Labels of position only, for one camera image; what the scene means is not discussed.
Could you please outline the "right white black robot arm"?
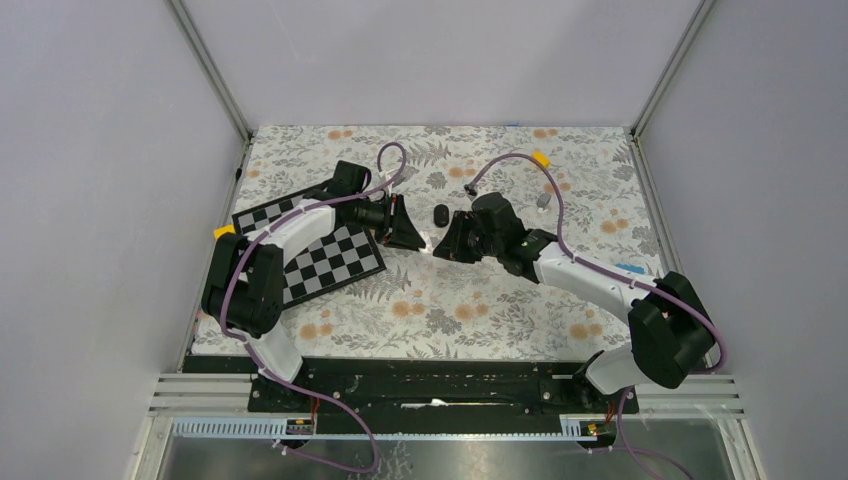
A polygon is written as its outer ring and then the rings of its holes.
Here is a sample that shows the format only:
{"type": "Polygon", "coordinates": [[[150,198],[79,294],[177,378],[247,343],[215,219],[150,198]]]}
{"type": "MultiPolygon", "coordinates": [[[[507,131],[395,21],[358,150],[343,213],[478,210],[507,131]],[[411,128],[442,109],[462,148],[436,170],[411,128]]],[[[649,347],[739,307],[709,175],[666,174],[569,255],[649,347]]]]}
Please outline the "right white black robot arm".
{"type": "Polygon", "coordinates": [[[556,235],[528,229],[499,193],[454,213],[437,258],[474,264],[493,257],[510,274],[557,287],[613,314],[630,332],[627,344],[593,355],[578,371],[575,402],[597,412],[631,385],[677,388],[715,345],[710,320],[688,279],[637,275],[562,251],[556,235]]]}

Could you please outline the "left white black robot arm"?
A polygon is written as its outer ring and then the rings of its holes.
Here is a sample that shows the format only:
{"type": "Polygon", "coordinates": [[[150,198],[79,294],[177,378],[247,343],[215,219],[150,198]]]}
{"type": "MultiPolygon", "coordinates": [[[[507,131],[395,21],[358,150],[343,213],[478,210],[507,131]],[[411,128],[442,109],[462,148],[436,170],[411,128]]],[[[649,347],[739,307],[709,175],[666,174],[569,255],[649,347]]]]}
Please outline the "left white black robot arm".
{"type": "Polygon", "coordinates": [[[341,161],[325,192],[301,201],[255,238],[226,233],[216,241],[201,308],[226,336],[244,343],[260,374],[275,380],[271,395],[285,410],[304,407],[311,388],[298,376],[302,356],[279,323],[285,267],[310,244],[348,225],[372,230],[390,248],[426,246],[402,196],[381,185],[382,198],[370,200],[370,176],[369,169],[341,161]]]}

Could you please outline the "black earbud charging case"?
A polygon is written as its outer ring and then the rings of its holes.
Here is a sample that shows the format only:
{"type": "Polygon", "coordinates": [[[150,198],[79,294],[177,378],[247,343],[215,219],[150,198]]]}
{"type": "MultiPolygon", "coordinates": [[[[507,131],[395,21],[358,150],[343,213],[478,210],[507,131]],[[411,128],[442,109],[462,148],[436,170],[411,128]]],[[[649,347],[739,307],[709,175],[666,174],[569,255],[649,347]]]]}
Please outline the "black earbud charging case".
{"type": "Polygon", "coordinates": [[[445,228],[450,223],[450,210],[444,204],[438,204],[433,209],[433,223],[438,228],[445,228]]]}

